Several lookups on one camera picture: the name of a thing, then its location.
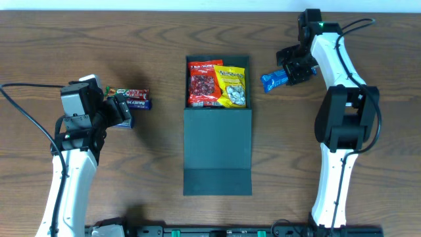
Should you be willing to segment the blue Oreo wrapper pack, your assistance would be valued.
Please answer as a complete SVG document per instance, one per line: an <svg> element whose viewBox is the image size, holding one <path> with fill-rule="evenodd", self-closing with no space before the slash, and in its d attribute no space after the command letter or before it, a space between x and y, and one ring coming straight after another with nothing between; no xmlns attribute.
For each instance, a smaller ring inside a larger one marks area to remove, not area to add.
<svg viewBox="0 0 421 237"><path fill-rule="evenodd" d="M260 80L263 83L264 92L269 93L274 88L282 85L293 86L301 82L306 82L314 75L317 75L315 68L299 71L298 73L292 73L288 70L281 69L269 74L263 74L260 77Z"/></svg>

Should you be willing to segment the yellow Hacks candy bag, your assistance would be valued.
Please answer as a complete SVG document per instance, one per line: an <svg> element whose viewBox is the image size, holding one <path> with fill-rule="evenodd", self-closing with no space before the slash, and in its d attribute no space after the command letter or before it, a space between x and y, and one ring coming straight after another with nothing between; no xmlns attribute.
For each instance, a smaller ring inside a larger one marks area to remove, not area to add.
<svg viewBox="0 0 421 237"><path fill-rule="evenodd" d="M221 96L217 102L225 108L245 108L245 69L214 65L214 71L221 90Z"/></svg>

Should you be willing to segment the red Hacks candy bag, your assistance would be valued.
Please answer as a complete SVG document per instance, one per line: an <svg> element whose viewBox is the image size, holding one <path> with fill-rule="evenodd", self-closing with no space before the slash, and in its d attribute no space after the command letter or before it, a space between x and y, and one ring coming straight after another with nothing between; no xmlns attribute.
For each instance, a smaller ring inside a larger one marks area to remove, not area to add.
<svg viewBox="0 0 421 237"><path fill-rule="evenodd" d="M191 107L192 102L217 101L221 96L214 65L222 66L223 60L193 61L188 63L190 79L187 105L189 107Z"/></svg>

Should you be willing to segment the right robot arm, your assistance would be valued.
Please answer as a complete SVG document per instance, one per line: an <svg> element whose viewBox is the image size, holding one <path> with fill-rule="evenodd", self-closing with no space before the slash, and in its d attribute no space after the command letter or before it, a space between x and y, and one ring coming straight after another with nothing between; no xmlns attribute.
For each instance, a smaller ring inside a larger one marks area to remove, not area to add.
<svg viewBox="0 0 421 237"><path fill-rule="evenodd" d="M318 194L311 211L317 227L346 225L345 205L353 165L380 136L380 93L358 75L345 48L345 36L372 25L363 18L344 27L322 20L319 9L306 9L298 17L299 44L276 53L288 85L309 80L314 67L322 73L326 95L314 122L322 153Z"/></svg>

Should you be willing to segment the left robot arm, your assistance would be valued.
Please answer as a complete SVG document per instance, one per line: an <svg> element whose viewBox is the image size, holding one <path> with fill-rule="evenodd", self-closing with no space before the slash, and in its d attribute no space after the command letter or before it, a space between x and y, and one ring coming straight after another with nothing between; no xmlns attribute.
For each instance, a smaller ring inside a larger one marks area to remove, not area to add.
<svg viewBox="0 0 421 237"><path fill-rule="evenodd" d="M84 236L92 180L109 127L131 119L122 95L105 98L96 80L61 88L64 115L51 144L53 179L37 236Z"/></svg>

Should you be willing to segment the blue Dairy Milk bar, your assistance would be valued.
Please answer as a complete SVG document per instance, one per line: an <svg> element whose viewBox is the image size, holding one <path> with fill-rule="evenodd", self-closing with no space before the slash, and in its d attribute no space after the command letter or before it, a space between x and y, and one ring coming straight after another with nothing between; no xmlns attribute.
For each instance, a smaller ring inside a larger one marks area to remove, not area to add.
<svg viewBox="0 0 421 237"><path fill-rule="evenodd" d="M127 104L129 109L151 110L151 108L152 108L151 100L127 98L126 104Z"/></svg>

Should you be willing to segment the green red KitKat bar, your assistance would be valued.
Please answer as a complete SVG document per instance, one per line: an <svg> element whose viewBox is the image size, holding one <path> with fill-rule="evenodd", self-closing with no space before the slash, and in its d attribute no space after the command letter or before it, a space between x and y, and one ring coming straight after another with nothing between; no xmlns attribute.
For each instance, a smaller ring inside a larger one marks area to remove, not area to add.
<svg viewBox="0 0 421 237"><path fill-rule="evenodd" d="M112 96L115 96L116 94L122 94L124 97L140 99L140 100L149 99L149 90L113 88L110 86L106 87L105 95L107 97L112 97Z"/></svg>

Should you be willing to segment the small blue candy box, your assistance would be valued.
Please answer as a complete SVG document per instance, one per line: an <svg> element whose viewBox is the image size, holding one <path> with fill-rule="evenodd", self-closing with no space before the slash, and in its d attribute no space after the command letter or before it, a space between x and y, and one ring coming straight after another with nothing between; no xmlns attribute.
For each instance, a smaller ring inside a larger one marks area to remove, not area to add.
<svg viewBox="0 0 421 237"><path fill-rule="evenodd" d="M115 125L114 127L118 127L118 128L130 128L130 129L132 129L134 127L134 119L133 118L129 118L129 119L121 122L120 124Z"/></svg>

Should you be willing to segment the dark green open box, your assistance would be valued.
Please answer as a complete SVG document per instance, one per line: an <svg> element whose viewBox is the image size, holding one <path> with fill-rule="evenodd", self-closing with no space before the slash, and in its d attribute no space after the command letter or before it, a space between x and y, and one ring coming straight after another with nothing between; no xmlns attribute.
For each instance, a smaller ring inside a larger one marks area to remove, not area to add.
<svg viewBox="0 0 421 237"><path fill-rule="evenodd" d="M244 109L184 108L185 196L250 196L253 193L250 80Z"/></svg>

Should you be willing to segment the black mounting rail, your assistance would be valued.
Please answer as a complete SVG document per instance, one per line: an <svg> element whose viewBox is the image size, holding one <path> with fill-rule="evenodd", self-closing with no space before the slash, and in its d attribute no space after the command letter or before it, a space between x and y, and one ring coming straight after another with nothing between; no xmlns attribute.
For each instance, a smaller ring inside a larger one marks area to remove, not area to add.
<svg viewBox="0 0 421 237"><path fill-rule="evenodd" d="M383 230L371 227L342 227L335 230L310 226L280 225L273 228L228 228L228 227L126 227L110 224L85 229L85 237L131 236L131 237L294 237L294 236L343 236L383 237Z"/></svg>

